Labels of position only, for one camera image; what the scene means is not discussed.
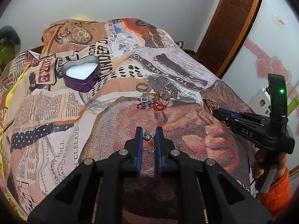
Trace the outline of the orange right sleeve forearm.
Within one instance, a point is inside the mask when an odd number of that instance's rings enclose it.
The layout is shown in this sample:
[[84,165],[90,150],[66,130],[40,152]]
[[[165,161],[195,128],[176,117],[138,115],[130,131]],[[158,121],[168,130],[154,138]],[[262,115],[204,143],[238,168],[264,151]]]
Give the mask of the orange right sleeve forearm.
[[273,219],[276,219],[286,208],[291,199],[291,194],[285,153],[279,156],[279,168],[269,191],[266,194],[256,194],[256,199],[270,212]]

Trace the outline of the right hand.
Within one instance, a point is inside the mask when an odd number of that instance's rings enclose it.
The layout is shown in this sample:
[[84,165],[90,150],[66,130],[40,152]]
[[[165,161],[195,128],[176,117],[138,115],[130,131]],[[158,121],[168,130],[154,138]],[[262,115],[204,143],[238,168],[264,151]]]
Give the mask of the right hand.
[[[254,179],[259,178],[263,175],[264,169],[261,166],[261,163],[263,162],[263,159],[266,155],[266,151],[264,149],[259,149],[255,154],[255,162],[251,167],[252,170],[252,177]],[[279,166],[276,172],[276,175],[274,177],[274,181],[280,179],[284,173],[287,166],[287,155],[286,153],[280,153],[278,156]]]

